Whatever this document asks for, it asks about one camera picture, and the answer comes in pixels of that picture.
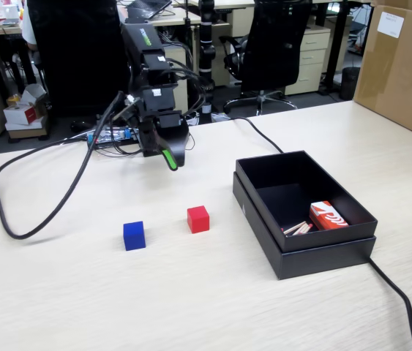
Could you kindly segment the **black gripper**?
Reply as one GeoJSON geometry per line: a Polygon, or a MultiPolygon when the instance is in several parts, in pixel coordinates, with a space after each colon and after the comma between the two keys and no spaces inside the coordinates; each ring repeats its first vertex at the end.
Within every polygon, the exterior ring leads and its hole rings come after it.
{"type": "Polygon", "coordinates": [[[182,124],[181,112],[176,110],[173,87],[147,87],[138,90],[139,145],[144,157],[159,153],[170,170],[184,166],[187,141],[190,135],[187,124],[182,124]]]}

